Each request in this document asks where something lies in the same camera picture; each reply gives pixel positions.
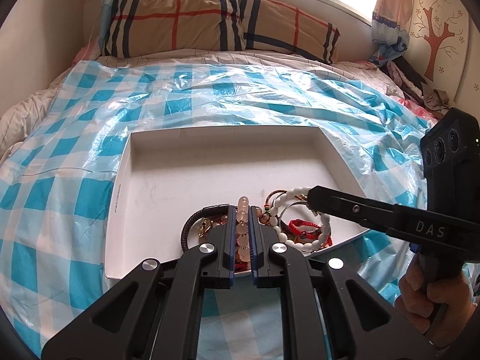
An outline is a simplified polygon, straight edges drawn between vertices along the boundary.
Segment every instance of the tree wall decal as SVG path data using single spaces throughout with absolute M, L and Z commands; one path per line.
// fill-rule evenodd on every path
M 425 39 L 428 44 L 430 45 L 430 61 L 428 63 L 427 69 L 425 71 L 424 76 L 428 78 L 430 81 L 434 80 L 434 69 L 435 69 L 435 61 L 437 59 L 437 54 L 439 50 L 445 51 L 445 53 L 452 58 L 452 54 L 457 54 L 457 49 L 453 46 L 444 46 L 441 47 L 443 41 L 445 39 L 459 36 L 463 33 L 463 30 L 459 32 L 452 32 L 450 30 L 450 25 L 457 25 L 456 19 L 459 19 L 463 13 L 462 11 L 457 11 L 452 13 L 450 17 L 446 20 L 442 20 L 439 16 L 446 11 L 444 9 L 445 4 L 450 4 L 448 0 L 435 0 L 428 8 L 424 7 L 423 0 L 418 0 L 421 9 L 416 10 L 417 18 L 419 22 L 414 23 L 413 25 L 417 25 L 417 31 L 412 31 L 410 33 L 411 36 L 414 38 L 423 38 Z

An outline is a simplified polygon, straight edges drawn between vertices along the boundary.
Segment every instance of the pillow with red and navy stripes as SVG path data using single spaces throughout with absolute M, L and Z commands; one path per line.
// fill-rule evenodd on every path
M 240 0 L 240 20 L 247 50 L 298 54 L 332 64 L 340 32 L 332 24 L 276 0 Z
M 104 55 L 245 50 L 239 0 L 114 0 Z

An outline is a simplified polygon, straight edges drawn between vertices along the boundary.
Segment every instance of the white box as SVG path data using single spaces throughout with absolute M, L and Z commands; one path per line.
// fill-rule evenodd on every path
M 247 196 L 263 207 L 277 189 L 322 185 L 364 196 L 337 150 L 317 127 L 217 126 L 134 132 L 115 180 L 106 228 L 105 275 L 121 279 L 147 258 L 182 255 L 180 234 L 194 212 L 236 205 Z M 318 223 L 304 206 L 285 212 L 288 223 Z M 331 219 L 334 245 L 365 229 Z M 190 232 L 189 246 L 198 244 Z

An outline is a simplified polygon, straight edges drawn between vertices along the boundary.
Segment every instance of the black leather bracelet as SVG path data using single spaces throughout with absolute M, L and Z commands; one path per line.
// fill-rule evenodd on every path
M 229 204 L 221 204 L 218 206 L 204 207 L 201 210 L 198 210 L 193 214 L 188 221 L 183 226 L 180 236 L 180 245 L 181 249 L 185 252 L 188 248 L 188 234 L 190 233 L 191 227 L 195 224 L 196 221 L 207 218 L 209 216 L 222 216 L 229 213 Z

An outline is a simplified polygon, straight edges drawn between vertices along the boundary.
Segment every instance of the plastic sheet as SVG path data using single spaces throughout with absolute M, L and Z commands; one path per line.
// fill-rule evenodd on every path
M 0 168 L 0 303 L 28 346 L 40 354 L 107 288 L 107 209 L 133 131 L 317 126 L 367 197 L 425 208 L 419 140 L 426 122 L 360 81 L 321 74 L 207 64 L 75 66 L 47 117 Z M 410 261 L 405 242 L 373 231 L 335 253 L 391 302 Z M 281 357 L 281 334 L 270 337 L 276 330 L 263 324 L 279 321 L 275 291 L 263 298 L 242 281 L 236 288 L 229 301 L 221 291 L 207 293 L 199 358 L 229 358 L 236 351 Z

